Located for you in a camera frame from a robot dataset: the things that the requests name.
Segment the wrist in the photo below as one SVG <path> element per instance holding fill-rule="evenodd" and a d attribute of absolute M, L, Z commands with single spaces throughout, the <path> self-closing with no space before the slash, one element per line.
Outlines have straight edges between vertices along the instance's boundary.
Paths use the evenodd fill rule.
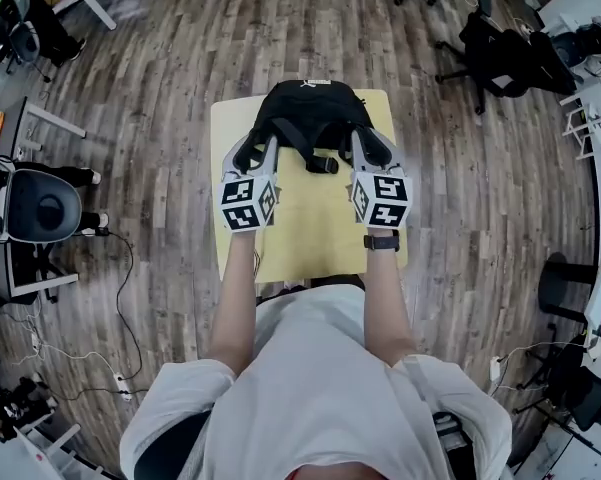
<path fill-rule="evenodd" d="M 393 236 L 393 229 L 367 228 L 367 234 L 370 236 L 388 237 Z"/>
<path fill-rule="evenodd" d="M 255 231 L 240 231 L 239 233 L 231 234 L 231 241 L 236 244 L 255 244 Z"/>

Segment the person's leg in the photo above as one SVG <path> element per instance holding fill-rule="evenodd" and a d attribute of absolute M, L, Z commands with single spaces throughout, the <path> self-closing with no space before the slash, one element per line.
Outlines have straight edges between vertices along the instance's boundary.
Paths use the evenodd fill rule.
<path fill-rule="evenodd" d="M 53 9 L 44 0 L 31 0 L 29 16 L 38 33 L 42 55 L 57 63 L 80 54 L 83 41 L 76 41 L 67 33 Z"/>
<path fill-rule="evenodd" d="M 87 185 L 97 185 L 100 183 L 101 175 L 88 168 L 80 167 L 49 167 L 36 162 L 14 162 L 16 170 L 30 169 L 32 171 L 45 172 L 57 176 L 61 180 L 66 181 L 71 186 L 78 188 Z"/>
<path fill-rule="evenodd" d="M 82 212 L 76 233 L 88 235 L 91 231 L 107 227 L 107 224 L 109 224 L 109 216 L 106 213 Z"/>

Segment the cable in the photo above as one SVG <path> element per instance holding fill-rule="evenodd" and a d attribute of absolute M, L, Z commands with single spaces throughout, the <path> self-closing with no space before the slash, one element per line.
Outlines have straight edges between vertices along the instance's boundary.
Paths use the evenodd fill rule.
<path fill-rule="evenodd" d="M 131 276 L 131 271 L 133 270 L 133 266 L 134 266 L 134 255 L 133 255 L 133 248 L 131 247 L 131 244 L 129 243 L 129 241 L 118 235 L 117 233 L 113 233 L 111 231 L 106 231 L 106 234 L 103 233 L 102 236 L 109 236 L 109 235 L 113 235 L 116 238 L 118 238 L 119 240 L 122 240 L 127 248 L 129 249 L 129 255 L 130 255 L 130 265 L 129 265 L 129 269 L 127 270 L 127 274 L 125 275 L 125 278 L 122 282 L 122 284 L 120 285 L 120 288 L 118 289 L 118 292 L 116 293 L 116 312 L 118 313 L 118 316 L 120 317 L 120 319 L 122 320 L 122 323 L 124 324 L 124 326 L 127 328 L 127 330 L 129 331 L 129 334 L 131 334 L 131 337 L 133 338 L 133 343 L 136 347 L 136 350 L 138 352 L 138 359 L 139 359 L 139 366 L 138 369 L 131 375 L 129 375 L 128 377 L 123 377 L 120 378 L 118 377 L 118 380 L 121 381 L 127 381 L 127 380 L 131 380 L 134 377 L 136 377 L 140 371 L 143 368 L 143 361 L 142 361 L 142 351 L 140 349 L 140 345 L 138 344 L 138 340 L 136 339 L 135 334 L 133 333 L 133 330 L 131 329 L 131 326 L 129 325 L 129 323 L 127 322 L 126 318 L 124 317 L 124 315 L 122 314 L 122 312 L 120 311 L 120 294 L 122 292 L 122 290 L 124 289 L 124 287 L 126 286 L 127 282 L 129 281 L 129 277 Z M 34 359 L 37 357 L 40 357 L 42 359 L 42 361 L 44 361 L 44 357 L 41 355 L 41 352 L 43 349 L 45 348 L 50 348 L 52 350 L 55 350 L 57 352 L 60 352 L 61 354 L 65 355 L 66 357 L 68 357 L 69 359 L 86 359 L 87 357 L 91 356 L 91 355 L 97 355 L 98 357 L 100 357 L 100 359 L 102 359 L 105 364 L 109 367 L 109 369 L 111 370 L 111 373 L 116 376 L 116 372 L 113 369 L 113 367 L 111 366 L 111 364 L 109 363 L 109 361 L 107 361 L 99 352 L 89 352 L 88 354 L 85 354 L 84 356 L 72 356 L 70 354 L 67 354 L 65 351 L 54 347 L 53 345 L 49 345 L 47 343 L 45 343 L 42 338 L 40 337 L 40 333 L 38 332 L 37 327 L 35 326 L 35 323 L 33 322 L 33 318 L 36 318 L 41 311 L 42 307 L 40 308 L 40 310 L 38 311 L 38 313 L 34 316 L 34 315 L 28 315 L 27 319 L 25 320 L 17 320 L 16 318 L 14 318 L 11 314 L 9 313 L 0 313 L 0 315 L 6 315 L 8 317 L 10 317 L 12 320 L 14 320 L 17 323 L 20 323 L 21 325 L 23 325 L 24 327 L 24 323 L 29 323 L 31 324 L 31 328 L 27 329 L 26 327 L 24 327 L 27 331 L 31 332 L 32 334 L 35 334 L 40 345 L 38 347 L 38 350 L 36 352 L 36 354 L 33 355 L 28 355 L 23 357 L 20 361 L 18 361 L 17 363 L 12 363 L 15 366 L 19 366 L 21 365 L 23 362 L 29 360 L 29 359 Z M 51 388 L 49 388 L 49 391 L 51 391 L 54 395 L 56 395 L 58 398 L 65 400 L 65 401 L 75 401 L 78 398 L 80 398 L 80 396 L 82 396 L 82 394 L 87 393 L 89 391 L 106 391 L 108 393 L 112 393 L 112 394 L 129 394 L 129 395 L 133 395 L 135 393 L 141 393 L 144 391 L 148 391 L 148 389 L 139 389 L 139 390 L 135 390 L 135 391 L 121 391 L 121 390 L 110 390 L 108 388 L 84 388 L 82 391 L 78 392 L 78 394 L 75 397 L 65 397 L 64 395 L 60 395 L 59 393 L 56 393 L 55 391 L 51 390 Z"/>
<path fill-rule="evenodd" d="M 255 249 L 253 250 L 253 257 L 255 259 L 255 265 L 253 266 L 253 277 L 256 278 L 258 277 L 258 271 L 260 270 L 260 255 Z"/>
<path fill-rule="evenodd" d="M 138 369 L 133 374 L 129 375 L 128 377 L 124 377 L 124 378 L 118 379 L 118 380 L 131 380 L 136 375 L 138 375 L 140 373 L 140 371 L 142 370 L 142 366 L 143 366 L 142 365 L 142 351 L 140 350 L 140 345 L 138 345 L 138 340 L 136 339 L 136 335 L 133 334 L 131 327 L 127 323 L 127 319 L 124 317 L 124 315 L 120 311 L 120 293 L 122 292 L 122 289 L 126 286 L 127 282 L 129 281 L 129 276 L 131 275 L 131 271 L 133 270 L 133 263 L 134 263 L 133 248 L 131 247 L 131 244 L 129 243 L 129 241 L 126 238 L 118 235 L 117 233 L 113 233 L 112 231 L 109 231 L 109 234 L 122 240 L 127 245 L 127 248 L 129 249 L 129 256 L 131 258 L 131 264 L 129 265 L 129 270 L 127 270 L 127 275 L 125 276 L 124 281 L 120 285 L 120 288 L 118 288 L 118 293 L 116 293 L 116 311 L 118 312 L 118 316 L 120 317 L 120 320 L 122 320 L 122 323 L 129 331 L 129 334 L 131 334 L 131 338 L 133 339 L 133 344 L 135 345 L 136 350 L 138 352 L 138 361 L 139 361 Z"/>
<path fill-rule="evenodd" d="M 255 258 L 255 265 L 253 267 L 253 277 L 254 279 L 258 277 L 258 272 L 260 272 L 260 265 L 262 264 L 262 260 L 264 259 L 264 229 L 262 230 L 262 234 L 260 235 L 262 238 L 262 248 L 260 253 L 258 253 L 258 248 L 255 247 L 253 250 L 253 257 Z"/>
<path fill-rule="evenodd" d="M 541 341 L 540 343 L 534 343 L 533 345 L 529 345 L 528 347 L 516 347 L 511 352 L 506 354 L 504 357 L 502 357 L 501 359 L 498 359 L 499 363 L 506 361 L 505 365 L 504 365 L 504 371 L 502 372 L 502 375 L 500 376 L 500 381 L 496 384 L 496 387 L 490 393 L 489 396 L 493 397 L 493 395 L 496 394 L 496 391 L 498 391 L 498 389 L 500 389 L 501 387 L 508 388 L 508 386 L 503 386 L 502 382 L 504 381 L 504 376 L 507 374 L 507 369 L 509 368 L 509 358 L 511 357 L 511 355 L 513 353 L 517 352 L 518 350 L 528 350 L 530 348 L 539 347 L 541 345 L 565 345 L 565 346 L 572 345 L 574 347 L 586 348 L 584 345 L 580 345 L 578 343 L 571 343 L 570 341 L 569 342 L 567 342 L 567 341 Z"/>
<path fill-rule="evenodd" d="M 89 356 L 96 355 L 96 356 L 98 356 L 100 359 L 102 359 L 104 361 L 104 364 L 106 364 L 109 367 L 109 370 L 111 370 L 111 373 L 113 375 L 116 374 L 115 370 L 111 367 L 111 364 L 109 363 L 109 361 L 107 361 L 102 356 L 102 354 L 100 354 L 100 352 L 95 352 L 94 351 L 94 352 L 89 352 L 88 354 L 85 354 L 84 356 L 72 356 L 71 354 L 67 354 L 64 350 L 60 350 L 59 348 L 54 347 L 53 345 L 49 345 L 47 343 L 42 343 L 40 345 L 40 348 L 50 348 L 51 350 L 55 350 L 56 352 L 60 352 L 63 356 L 66 356 L 69 359 L 74 359 L 74 360 L 76 360 L 76 359 L 86 359 Z"/>
<path fill-rule="evenodd" d="M 518 388 L 514 388 L 512 386 L 498 386 L 498 389 L 510 389 L 511 391 L 519 391 L 520 393 L 524 393 L 525 391 L 540 391 L 542 389 L 545 389 L 547 386 L 540 386 L 539 388 L 528 388 L 528 389 L 518 389 Z"/>
<path fill-rule="evenodd" d="M 149 390 L 148 389 L 136 389 L 134 391 L 119 391 L 119 390 L 116 391 L 116 390 L 107 389 L 107 388 L 84 388 L 83 390 L 78 391 L 78 394 L 76 396 L 65 397 L 65 396 L 61 395 L 60 393 L 56 393 L 53 389 L 49 388 L 49 392 L 51 392 L 51 394 L 53 396 L 56 396 L 60 400 L 64 400 L 65 402 L 75 402 L 83 394 L 88 393 L 89 391 L 105 391 L 105 392 L 111 393 L 113 395 L 135 395 L 137 393 L 145 393 Z"/>

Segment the power strip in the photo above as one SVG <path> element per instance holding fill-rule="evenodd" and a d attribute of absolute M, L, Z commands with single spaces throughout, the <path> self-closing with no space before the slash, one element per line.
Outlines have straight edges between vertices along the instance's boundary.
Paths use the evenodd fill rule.
<path fill-rule="evenodd" d="M 489 380 L 491 382 L 497 382 L 500 379 L 500 358 L 494 356 L 491 358 L 489 363 Z"/>
<path fill-rule="evenodd" d="M 113 375 L 113 380 L 116 381 L 118 385 L 118 390 L 121 391 L 120 396 L 125 402 L 131 402 L 131 395 L 129 394 L 129 385 L 127 381 L 124 380 L 124 376 L 121 373 L 116 372 Z"/>

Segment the wooden floor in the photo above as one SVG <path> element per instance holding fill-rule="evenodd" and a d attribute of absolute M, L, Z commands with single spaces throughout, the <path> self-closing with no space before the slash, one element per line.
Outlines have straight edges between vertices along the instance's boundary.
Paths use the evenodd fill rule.
<path fill-rule="evenodd" d="M 416 202 L 407 221 L 405 296 L 421 350 L 458 362 L 487 388 L 488 361 L 546 339 L 537 282 L 553 251 L 591 263 L 593 190 L 587 162 L 561 137 L 563 113 L 552 94 L 516 100 L 488 96 L 475 116 L 468 81 L 439 86 L 434 74 L 455 67 L 435 40 L 457 38 L 469 6 L 462 0 L 100 0 L 118 28 L 110 32 L 84 4 L 65 16 L 86 37 L 82 57 L 44 85 L 20 69 L 0 83 L 0 106 L 18 95 L 86 128 L 87 140 L 31 129 L 44 145 L 34 158 L 90 166 L 103 182 L 86 206 L 105 209 L 110 227 L 133 244 L 136 266 L 121 295 L 142 349 L 134 388 L 151 384 L 166 361 L 196 359 L 205 349 L 219 278 L 212 232 L 209 109 L 223 99 L 264 94 L 289 78 L 331 78 L 389 95 L 399 144 L 408 159 Z M 515 26 L 505 0 L 494 0 L 500 26 Z M 65 351 L 102 353 L 116 370 L 138 366 L 133 343 L 116 316 L 115 295 L 128 266 L 114 237 L 76 238 L 61 262 L 80 272 L 78 285 L 43 303 L 35 322 Z M 569 299 L 582 309 L 586 292 Z M 24 316 L 24 308 L 9 307 Z M 561 328 L 570 339 L 573 328 Z M 40 371 L 55 390 L 113 388 L 97 357 L 71 361 L 48 350 L 46 360 L 10 363 L 30 354 L 23 326 L 0 318 L 0 377 L 5 384 Z M 531 371 L 513 356 L 505 384 Z M 500 389 L 511 409 L 536 393 Z M 74 447 L 118 472 L 117 445 L 142 395 L 130 404 L 107 393 L 63 402 L 61 415 L 83 431 Z M 516 453 L 537 428 L 514 417 Z M 63 423 L 57 418 L 60 430 Z"/>

